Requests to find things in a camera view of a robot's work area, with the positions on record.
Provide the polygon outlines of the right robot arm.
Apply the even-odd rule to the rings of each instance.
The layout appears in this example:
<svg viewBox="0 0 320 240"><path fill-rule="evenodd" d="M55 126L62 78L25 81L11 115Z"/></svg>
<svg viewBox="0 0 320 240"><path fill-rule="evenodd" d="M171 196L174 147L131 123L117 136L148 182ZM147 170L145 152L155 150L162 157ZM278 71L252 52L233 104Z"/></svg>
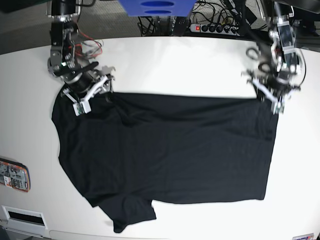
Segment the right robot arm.
<svg viewBox="0 0 320 240"><path fill-rule="evenodd" d="M67 96L76 106L84 106L96 95L113 91L114 77L102 73L95 60L97 53L84 52L78 20L84 8L91 8L95 1L51 0L47 3L46 14L52 19L50 27L50 56L48 71L64 83L62 95Z"/></svg>

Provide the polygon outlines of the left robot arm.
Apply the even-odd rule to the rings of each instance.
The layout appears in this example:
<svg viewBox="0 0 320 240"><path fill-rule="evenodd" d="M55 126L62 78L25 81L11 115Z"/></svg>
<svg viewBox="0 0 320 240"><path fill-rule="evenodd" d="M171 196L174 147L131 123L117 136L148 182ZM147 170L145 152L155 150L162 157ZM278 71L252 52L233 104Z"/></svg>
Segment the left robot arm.
<svg viewBox="0 0 320 240"><path fill-rule="evenodd" d="M299 84L293 84L295 76L303 72L305 59L297 53L296 34L290 19L294 17L294 8L275 0L262 0L259 4L261 18L266 22L267 36L254 30L247 23L246 5L241 6L241 27L255 42L257 47L249 47L246 56L258 62L256 70L246 70L247 83L251 84L261 101L271 102L274 114L283 112L285 103L295 91L300 91Z"/></svg>

